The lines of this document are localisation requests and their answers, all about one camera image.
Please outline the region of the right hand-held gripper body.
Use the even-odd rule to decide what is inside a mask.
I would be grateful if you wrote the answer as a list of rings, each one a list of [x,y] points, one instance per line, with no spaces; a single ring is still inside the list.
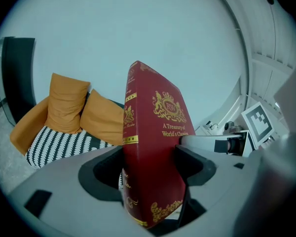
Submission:
[[[241,153],[243,157],[248,157],[252,151],[257,150],[275,131],[261,102],[243,111],[233,122],[242,127],[242,130],[235,134],[244,140]]]

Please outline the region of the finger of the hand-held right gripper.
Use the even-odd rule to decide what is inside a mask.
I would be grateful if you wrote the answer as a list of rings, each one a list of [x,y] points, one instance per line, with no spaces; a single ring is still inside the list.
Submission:
[[[181,145],[199,148],[210,152],[228,153],[228,138],[224,135],[186,135],[181,138]]]

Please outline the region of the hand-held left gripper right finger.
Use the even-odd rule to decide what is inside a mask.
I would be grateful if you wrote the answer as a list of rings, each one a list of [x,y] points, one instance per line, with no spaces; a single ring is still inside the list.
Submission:
[[[262,153],[230,156],[177,145],[174,159],[185,184],[178,221],[152,228],[156,237],[232,237],[236,219],[248,198]]]

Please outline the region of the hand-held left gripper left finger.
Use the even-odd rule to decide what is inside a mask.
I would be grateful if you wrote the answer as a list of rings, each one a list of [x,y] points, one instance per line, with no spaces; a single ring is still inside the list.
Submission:
[[[148,237],[123,206],[122,165],[120,146],[56,160],[17,186],[8,200],[43,237]]]

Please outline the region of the red book with gold crest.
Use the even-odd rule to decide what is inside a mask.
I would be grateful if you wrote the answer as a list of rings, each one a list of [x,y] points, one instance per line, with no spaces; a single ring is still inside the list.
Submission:
[[[174,163],[180,138],[195,133],[180,90],[148,65],[128,72],[123,118],[123,192],[132,218],[149,229],[179,208],[185,184]]]

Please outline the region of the orange pillow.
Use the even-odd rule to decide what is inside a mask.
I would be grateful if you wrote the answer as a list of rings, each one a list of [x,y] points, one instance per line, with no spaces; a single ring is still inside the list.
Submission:
[[[80,113],[90,83],[53,73],[50,82],[45,126],[68,134],[81,132]]]
[[[122,145],[124,109],[91,90],[80,118],[80,127],[109,144]]]

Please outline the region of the dark glass panel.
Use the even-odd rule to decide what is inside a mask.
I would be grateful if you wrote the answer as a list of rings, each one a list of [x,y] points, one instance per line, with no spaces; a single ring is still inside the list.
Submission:
[[[0,39],[0,102],[10,124],[36,105],[33,83],[34,38]]]

